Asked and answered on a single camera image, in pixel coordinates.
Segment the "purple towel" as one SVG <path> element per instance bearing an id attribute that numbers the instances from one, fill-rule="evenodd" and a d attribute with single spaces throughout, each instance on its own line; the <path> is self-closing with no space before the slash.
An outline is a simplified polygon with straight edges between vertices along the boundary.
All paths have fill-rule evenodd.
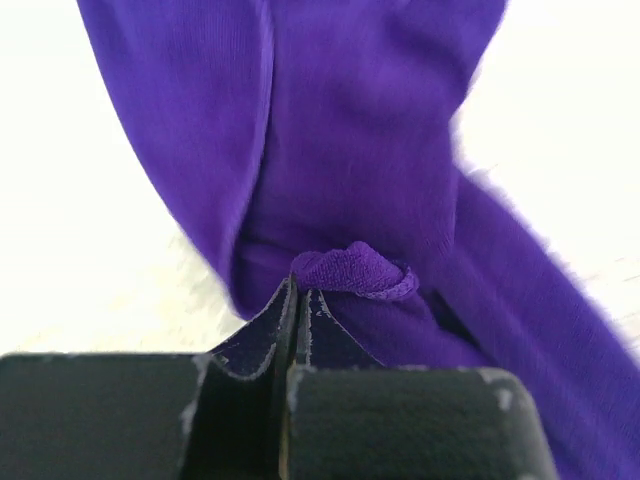
<path id="1" fill-rule="evenodd" d="M 638 366 L 453 159 L 503 2 L 79 10 L 142 167 L 242 317 L 294 275 L 387 365 L 513 372 L 562 478 L 638 477 Z"/>

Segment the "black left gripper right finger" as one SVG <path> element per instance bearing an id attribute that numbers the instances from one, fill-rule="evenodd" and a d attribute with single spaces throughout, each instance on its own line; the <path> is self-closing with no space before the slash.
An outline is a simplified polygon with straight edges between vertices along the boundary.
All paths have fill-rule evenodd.
<path id="1" fill-rule="evenodd" d="M 495 368 L 383 367 L 301 300 L 287 378 L 284 479 L 554 479 L 533 399 Z"/>

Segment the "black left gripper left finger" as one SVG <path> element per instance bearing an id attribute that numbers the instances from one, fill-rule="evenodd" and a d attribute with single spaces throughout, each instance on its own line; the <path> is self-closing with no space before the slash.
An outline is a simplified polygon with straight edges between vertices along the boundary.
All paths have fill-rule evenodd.
<path id="1" fill-rule="evenodd" d="M 274 479 L 298 291 L 204 353 L 1 360 L 5 479 Z"/>

